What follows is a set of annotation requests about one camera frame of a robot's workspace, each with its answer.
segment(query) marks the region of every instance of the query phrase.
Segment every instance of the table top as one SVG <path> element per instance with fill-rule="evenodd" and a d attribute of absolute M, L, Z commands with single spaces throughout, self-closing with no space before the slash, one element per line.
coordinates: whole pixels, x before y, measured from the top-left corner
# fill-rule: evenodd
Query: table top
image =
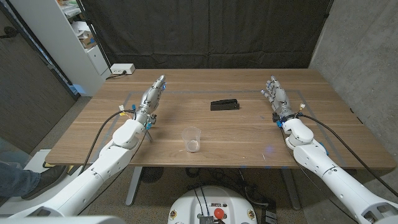
<path fill-rule="evenodd" d="M 272 122 L 272 108 L 261 95 L 271 75 L 286 90 L 293 109 L 305 103 L 303 114 L 331 127 L 373 169 L 396 166 L 391 155 L 316 70 L 309 69 L 173 69 L 136 70 L 132 75 L 107 80 L 46 157 L 50 164 L 84 163 L 103 122 L 119 110 L 139 105 L 143 92 L 164 74 L 156 124 L 134 156 L 135 166 L 297 168 L 285 147 L 280 129 Z M 239 110 L 210 111 L 210 102 L 235 98 Z M 112 137 L 127 116 L 117 116 L 103 129 L 91 158 Z M 362 165 L 325 128 L 301 120 L 322 142 L 341 167 Z M 182 139 L 184 128 L 201 129 L 200 150 L 189 153 Z"/>

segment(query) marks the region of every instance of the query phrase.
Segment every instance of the white robotic arm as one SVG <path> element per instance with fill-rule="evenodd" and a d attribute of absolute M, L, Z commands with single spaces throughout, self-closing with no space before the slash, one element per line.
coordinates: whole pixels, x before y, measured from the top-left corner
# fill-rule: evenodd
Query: white robotic arm
<path fill-rule="evenodd" d="M 326 149 L 313 138 L 312 131 L 290 108 L 289 99 L 275 77 L 267 82 L 267 92 L 261 93 L 272 103 L 285 134 L 286 145 L 294 150 L 294 159 L 319 176 L 343 202 L 358 223 L 398 223 L 398 204 L 374 195 L 364 185 L 333 162 Z"/>
<path fill-rule="evenodd" d="M 21 211 L 10 218 L 78 215 L 90 203 L 91 198 L 105 180 L 123 170 L 130 163 L 140 145 L 138 136 L 144 134 L 155 123 L 156 115 L 152 113 L 159 105 L 164 89 L 165 77 L 162 75 L 144 93 L 135 119 L 128 119 L 113 133 L 112 140 L 102 148 L 99 158 L 87 170 L 50 200 Z"/>

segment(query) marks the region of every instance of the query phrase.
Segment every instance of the clear plastic cup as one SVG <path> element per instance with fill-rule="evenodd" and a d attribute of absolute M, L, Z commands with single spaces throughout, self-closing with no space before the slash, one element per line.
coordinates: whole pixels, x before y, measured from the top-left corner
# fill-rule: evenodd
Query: clear plastic cup
<path fill-rule="evenodd" d="M 182 131 L 182 139 L 184 139 L 185 150 L 188 152 L 197 152 L 200 149 L 200 129 L 195 127 L 187 127 Z"/>

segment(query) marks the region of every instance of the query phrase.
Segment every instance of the person's leg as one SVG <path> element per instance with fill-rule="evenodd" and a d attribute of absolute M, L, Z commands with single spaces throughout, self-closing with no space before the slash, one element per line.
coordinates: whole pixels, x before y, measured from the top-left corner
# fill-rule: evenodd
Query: person's leg
<path fill-rule="evenodd" d="M 0 162 L 0 196 L 19 197 L 33 191 L 40 181 L 40 173 L 20 170 Z"/>

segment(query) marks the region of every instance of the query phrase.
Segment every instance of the black cable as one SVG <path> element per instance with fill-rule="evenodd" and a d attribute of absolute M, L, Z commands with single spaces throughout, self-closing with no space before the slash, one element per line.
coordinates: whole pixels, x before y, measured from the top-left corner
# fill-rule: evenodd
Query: black cable
<path fill-rule="evenodd" d="M 233 189 L 235 192 L 239 193 L 240 195 L 242 195 L 244 198 L 248 199 L 252 203 L 253 203 L 253 200 L 251 200 L 251 198 L 249 198 L 249 196 L 246 192 L 251 192 L 251 197 L 253 197 L 254 194 L 258 194 L 259 197 L 261 198 L 260 201 L 263 203 L 254 202 L 257 206 L 260 206 L 263 208 L 275 207 L 276 203 L 273 200 L 263 196 L 263 194 L 261 194 L 257 190 L 257 187 L 255 187 L 253 185 L 249 185 L 244 180 L 240 180 L 241 176 L 239 174 L 233 173 L 238 178 L 238 180 L 234 180 L 229 175 L 226 175 L 223 169 L 220 169 L 220 168 L 203 168 L 203 169 L 207 170 L 210 173 L 210 175 L 212 176 L 212 178 L 214 178 L 216 180 L 216 181 L 209 181 L 210 184 L 215 183 L 216 185 L 221 185 L 223 187 Z"/>
<path fill-rule="evenodd" d="M 127 71 L 123 70 L 122 74 L 117 74 L 117 75 L 115 75 L 115 76 L 108 77 L 108 78 L 106 78 L 106 80 L 108 80 L 108 79 L 115 79 L 116 77 L 120 77 L 120 76 L 122 76 L 122 75 L 125 75 L 126 73 L 127 73 Z"/>
<path fill-rule="evenodd" d="M 83 164 L 83 167 L 81 168 L 81 171 L 80 171 L 79 175 L 80 175 L 82 172 L 84 172 L 85 167 L 86 167 L 87 162 L 88 162 L 88 159 L 89 159 L 90 156 L 91 156 L 91 152 L 93 152 L 95 143 L 97 142 L 98 137 L 100 136 L 100 133 L 101 133 L 102 129 L 105 127 L 106 123 L 108 123 L 108 121 L 109 121 L 110 119 L 112 119 L 113 117 L 115 117 L 116 115 L 118 115 L 118 114 L 120 114 L 120 113 L 124 113 L 124 112 L 135 113 L 135 111 L 133 111 L 133 110 L 118 111 L 118 112 L 112 114 L 112 115 L 102 124 L 102 126 L 101 126 L 100 129 L 98 130 L 97 135 L 95 136 L 94 142 L 93 142 L 93 144 L 91 145 L 90 151 L 88 152 L 88 155 L 87 155 L 87 157 L 86 157 L 85 163 Z"/>
<path fill-rule="evenodd" d="M 195 195 L 197 196 L 197 199 L 198 199 L 198 202 L 199 202 L 199 205 L 200 205 L 201 215 L 203 215 L 203 209 L 201 208 L 201 203 L 200 203 L 197 191 L 195 189 L 193 189 L 193 191 L 195 192 Z"/>
<path fill-rule="evenodd" d="M 203 195 L 203 199 L 205 199 L 205 205 L 206 205 L 206 209 L 207 209 L 207 216 L 210 216 L 209 208 L 207 207 L 207 201 L 206 201 L 206 198 L 205 198 L 205 193 L 203 193 L 203 189 L 202 189 L 201 186 L 200 186 L 200 190 L 201 190 L 201 194 Z"/>
<path fill-rule="evenodd" d="M 285 143 L 286 149 L 289 152 L 290 156 L 293 158 L 293 160 L 296 162 L 296 164 L 298 165 L 298 167 L 301 169 L 301 171 L 305 174 L 305 176 L 307 176 L 307 178 L 310 180 L 310 182 L 323 194 L 323 196 L 325 198 L 327 198 L 334 206 L 336 206 L 336 208 L 338 208 L 340 211 L 342 211 L 348 218 L 352 219 L 352 221 L 358 223 L 353 217 L 351 217 L 351 215 L 349 215 L 348 213 L 346 213 L 342 208 L 340 208 L 334 201 L 332 201 L 322 190 L 321 188 L 318 187 L 318 185 L 316 183 L 314 183 L 314 181 L 311 179 L 310 176 L 307 175 L 307 173 L 303 170 L 302 166 L 299 164 L 299 162 L 296 161 L 296 159 L 294 158 L 294 156 L 292 155 L 289 147 L 287 147 L 287 144 L 285 142 L 285 136 L 284 136 L 284 131 L 282 128 L 280 128 L 280 131 L 282 133 L 282 138 L 283 141 Z"/>
<path fill-rule="evenodd" d="M 315 121 L 316 123 L 318 123 L 318 124 L 320 124 L 320 125 L 322 125 L 323 127 L 325 127 L 327 130 L 329 130 L 332 134 L 334 134 L 335 136 L 336 136 L 336 138 L 347 148 L 347 150 L 349 150 L 349 152 L 355 157 L 355 159 L 357 159 L 361 164 L 362 164 L 362 166 L 364 166 L 365 167 L 365 169 L 367 170 L 367 171 L 369 171 L 371 174 L 372 174 L 372 176 L 374 177 L 374 178 L 376 178 L 378 181 L 380 181 L 380 183 L 382 184 L 382 185 L 384 185 L 391 193 L 393 193 L 396 197 L 398 197 L 398 193 L 392 188 L 392 187 L 390 187 L 387 183 L 385 183 L 385 181 L 384 180 L 382 180 L 379 176 L 377 176 L 369 167 L 368 167 L 368 165 L 366 165 L 363 161 L 362 161 L 362 159 L 361 158 L 359 158 L 359 156 L 339 137 L 339 135 L 337 135 L 331 128 L 329 128 L 327 125 L 325 125 L 325 124 L 323 124 L 322 122 L 320 122 L 319 120 L 317 120 L 317 119 L 315 119 L 315 118 L 313 118 L 313 117 L 310 117 L 310 116 L 307 116 L 307 115 L 304 115 L 304 114 L 299 114 L 299 116 L 302 116 L 302 117 L 304 117 L 304 118 L 308 118 L 308 119 L 311 119 L 311 120 L 313 120 L 313 121 Z"/>
<path fill-rule="evenodd" d="M 132 157 L 131 157 L 131 159 L 130 159 L 130 162 L 132 161 L 132 158 L 134 158 L 134 156 L 137 154 L 138 149 L 141 147 L 141 144 L 142 144 L 142 142 L 144 141 L 145 135 L 146 135 L 147 133 L 149 133 L 148 130 L 146 130 L 146 132 L 145 132 L 145 134 L 144 134 L 144 137 L 142 137 L 141 142 L 139 143 L 137 150 L 135 151 L 135 153 L 132 155 Z M 99 198 L 99 197 L 100 197 L 100 196 L 113 184 L 113 182 L 123 173 L 123 171 L 126 169 L 126 167 L 123 168 L 123 170 L 112 180 L 112 182 L 111 182 L 101 193 L 99 193 L 99 194 L 97 195 L 97 197 L 94 198 L 94 200 L 92 200 L 88 205 L 86 205 L 86 207 L 83 208 L 83 209 L 79 212 L 79 214 L 77 214 L 77 215 L 80 215 L 80 214 L 81 214 L 84 210 L 86 210 L 86 208 L 88 208 L 95 200 L 97 200 L 97 198 Z"/>

